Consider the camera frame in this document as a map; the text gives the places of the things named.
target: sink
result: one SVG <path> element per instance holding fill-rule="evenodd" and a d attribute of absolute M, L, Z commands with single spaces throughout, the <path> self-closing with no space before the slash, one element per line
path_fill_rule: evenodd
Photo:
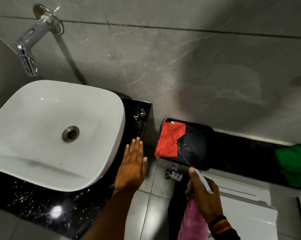
<path fill-rule="evenodd" d="M 53 190 L 83 189 L 112 164 L 124 124 L 113 92 L 34 81 L 0 109 L 0 171 Z"/>

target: black tray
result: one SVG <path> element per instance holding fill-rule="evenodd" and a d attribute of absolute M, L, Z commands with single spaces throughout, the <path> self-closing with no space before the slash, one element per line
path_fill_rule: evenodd
<path fill-rule="evenodd" d="M 177 140 L 177 157 L 160 157 L 161 159 L 194 166 L 199 170 L 208 170 L 214 155 L 214 131 L 211 127 L 201 124 L 168 118 L 166 122 L 177 121 L 186 125 L 186 133 Z M 158 132 L 158 140 L 162 133 L 162 125 Z"/>

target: wall-mounted faucet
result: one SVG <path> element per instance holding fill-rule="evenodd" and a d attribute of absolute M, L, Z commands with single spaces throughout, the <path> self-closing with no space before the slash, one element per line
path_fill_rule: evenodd
<path fill-rule="evenodd" d="M 31 48 L 44 37 L 48 31 L 58 35 L 61 35 L 64 32 L 61 21 L 47 8 L 40 4 L 36 4 L 33 11 L 38 21 L 17 40 L 17 53 L 19 54 L 28 76 L 38 75 L 38 68 Z"/>

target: pink bottle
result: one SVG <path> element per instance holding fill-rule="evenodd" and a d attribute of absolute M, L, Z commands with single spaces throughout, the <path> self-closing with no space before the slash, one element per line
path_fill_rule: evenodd
<path fill-rule="evenodd" d="M 194 199 L 187 203 L 183 221 L 178 233 L 178 240 L 207 240 L 208 225 L 197 209 Z"/>

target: drain cover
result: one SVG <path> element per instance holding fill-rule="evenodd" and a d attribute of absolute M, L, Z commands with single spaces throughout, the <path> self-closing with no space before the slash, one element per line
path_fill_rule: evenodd
<path fill-rule="evenodd" d="M 65 142 L 72 142 L 79 136 L 79 129 L 77 126 L 69 126 L 66 128 L 62 134 L 62 138 Z"/>

